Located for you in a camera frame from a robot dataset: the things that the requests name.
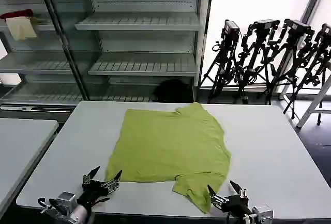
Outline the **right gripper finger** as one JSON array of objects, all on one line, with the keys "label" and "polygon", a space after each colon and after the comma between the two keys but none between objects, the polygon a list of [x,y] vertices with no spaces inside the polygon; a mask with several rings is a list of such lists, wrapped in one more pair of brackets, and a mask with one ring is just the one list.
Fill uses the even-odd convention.
[{"label": "right gripper finger", "polygon": [[234,181],[230,181],[230,185],[241,198],[248,198],[246,188],[241,188],[241,186]]},{"label": "right gripper finger", "polygon": [[207,189],[209,192],[211,204],[214,207],[221,209],[225,203],[228,203],[228,199],[217,195],[210,185],[207,185]]}]

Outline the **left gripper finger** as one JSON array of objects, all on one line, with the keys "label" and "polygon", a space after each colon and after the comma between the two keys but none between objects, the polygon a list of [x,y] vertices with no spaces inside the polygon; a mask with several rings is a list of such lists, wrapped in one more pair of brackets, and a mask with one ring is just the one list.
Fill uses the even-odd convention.
[{"label": "left gripper finger", "polygon": [[113,179],[111,179],[110,181],[106,182],[103,184],[103,188],[107,191],[107,193],[113,193],[114,191],[116,191],[119,187],[119,182],[121,179],[121,174],[122,174],[122,170],[120,170]]},{"label": "left gripper finger", "polygon": [[92,169],[90,172],[87,174],[83,175],[83,184],[89,184],[91,180],[95,177],[97,172],[99,171],[100,166],[97,166],[96,168]]}]

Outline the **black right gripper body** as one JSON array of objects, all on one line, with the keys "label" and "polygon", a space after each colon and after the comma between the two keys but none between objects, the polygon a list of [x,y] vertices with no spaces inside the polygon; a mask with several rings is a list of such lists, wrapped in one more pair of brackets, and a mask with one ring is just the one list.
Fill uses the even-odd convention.
[{"label": "black right gripper body", "polygon": [[243,217],[244,215],[252,214],[248,207],[249,198],[241,197],[240,195],[232,195],[225,197],[227,201],[221,204],[223,212],[230,212],[234,217]]}]

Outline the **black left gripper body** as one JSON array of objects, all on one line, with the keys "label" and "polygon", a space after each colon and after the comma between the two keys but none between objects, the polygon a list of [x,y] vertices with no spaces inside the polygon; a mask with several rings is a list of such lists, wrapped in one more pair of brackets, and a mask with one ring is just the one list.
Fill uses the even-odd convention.
[{"label": "black left gripper body", "polygon": [[91,180],[89,183],[83,183],[83,192],[77,199],[78,205],[90,209],[98,203],[108,201],[110,199],[108,197],[110,194],[109,183],[110,181],[102,182],[96,180]]}]

